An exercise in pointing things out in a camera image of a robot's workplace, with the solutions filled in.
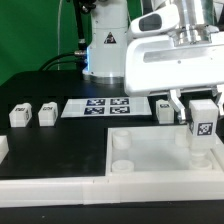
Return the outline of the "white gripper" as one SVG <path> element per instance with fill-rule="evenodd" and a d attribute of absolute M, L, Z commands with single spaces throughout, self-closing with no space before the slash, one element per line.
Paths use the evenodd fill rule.
<path fill-rule="evenodd" d="M 216 85 L 212 95 L 219 116 L 224 116 L 224 32 L 213 33 L 211 39 L 211 43 L 188 46 L 175 46 L 168 35 L 132 41 L 126 53 L 125 92 L 129 96 L 149 96 L 170 90 L 168 101 L 179 122 L 185 123 L 180 90 Z"/>

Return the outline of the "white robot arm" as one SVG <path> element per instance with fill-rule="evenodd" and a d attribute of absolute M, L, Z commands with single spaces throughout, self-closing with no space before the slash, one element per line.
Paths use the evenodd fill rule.
<path fill-rule="evenodd" d="M 84 78 L 122 82 L 130 96 L 165 95 L 181 122 L 180 96 L 210 90 L 224 116 L 224 0 L 140 2 L 141 16 L 129 21 L 127 0 L 95 1 Z"/>

